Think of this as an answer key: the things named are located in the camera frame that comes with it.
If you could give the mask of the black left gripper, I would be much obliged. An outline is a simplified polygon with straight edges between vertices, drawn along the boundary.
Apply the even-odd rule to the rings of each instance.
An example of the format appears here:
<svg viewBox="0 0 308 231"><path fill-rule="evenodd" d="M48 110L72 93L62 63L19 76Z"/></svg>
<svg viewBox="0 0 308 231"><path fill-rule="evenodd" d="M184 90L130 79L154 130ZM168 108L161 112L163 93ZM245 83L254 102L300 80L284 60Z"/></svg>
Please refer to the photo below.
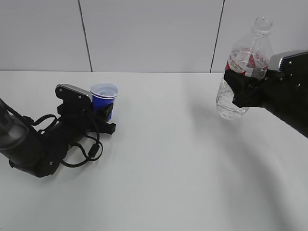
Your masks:
<svg viewBox="0 0 308 231"><path fill-rule="evenodd" d="M92 103L66 101L57 107L60 115L56 125L56 138L59 140L80 140L88 132L113 134L116 124L108 123L112 117L114 104L100 107L94 113Z"/></svg>

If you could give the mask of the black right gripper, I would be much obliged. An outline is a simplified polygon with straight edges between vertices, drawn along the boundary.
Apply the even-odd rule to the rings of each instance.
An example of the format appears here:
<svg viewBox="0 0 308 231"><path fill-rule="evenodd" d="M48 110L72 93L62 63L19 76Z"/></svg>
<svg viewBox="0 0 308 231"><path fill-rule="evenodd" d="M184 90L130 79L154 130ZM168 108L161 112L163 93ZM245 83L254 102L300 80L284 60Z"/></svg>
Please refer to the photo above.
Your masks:
<svg viewBox="0 0 308 231"><path fill-rule="evenodd" d="M223 79L239 108L264 108L293 120L308 119L308 72L282 73L268 71L263 78L247 77L226 70Z"/></svg>

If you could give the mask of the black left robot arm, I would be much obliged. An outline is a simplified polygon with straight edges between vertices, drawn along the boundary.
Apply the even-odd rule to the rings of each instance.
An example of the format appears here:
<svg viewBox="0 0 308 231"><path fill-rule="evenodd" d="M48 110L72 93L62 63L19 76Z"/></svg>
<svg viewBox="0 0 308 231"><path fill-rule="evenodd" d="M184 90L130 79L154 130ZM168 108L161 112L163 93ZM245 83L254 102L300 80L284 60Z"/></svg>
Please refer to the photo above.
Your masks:
<svg viewBox="0 0 308 231"><path fill-rule="evenodd" d="M102 133L112 135L115 123L106 118L113 105L97 113L92 103L63 101L60 117L48 114L34 121L0 102L0 152L9 165L38 178L53 175L59 165L81 167L102 156Z"/></svg>

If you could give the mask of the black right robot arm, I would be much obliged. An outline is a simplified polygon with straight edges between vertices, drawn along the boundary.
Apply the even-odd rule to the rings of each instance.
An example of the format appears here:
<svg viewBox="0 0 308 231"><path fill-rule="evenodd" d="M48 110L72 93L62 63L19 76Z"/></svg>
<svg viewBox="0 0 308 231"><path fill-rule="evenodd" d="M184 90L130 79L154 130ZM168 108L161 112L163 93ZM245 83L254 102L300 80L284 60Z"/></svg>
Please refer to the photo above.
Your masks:
<svg viewBox="0 0 308 231"><path fill-rule="evenodd" d="M234 93L234 105L264 108L308 136L308 79L305 76L269 70L258 80L226 70L224 80Z"/></svg>

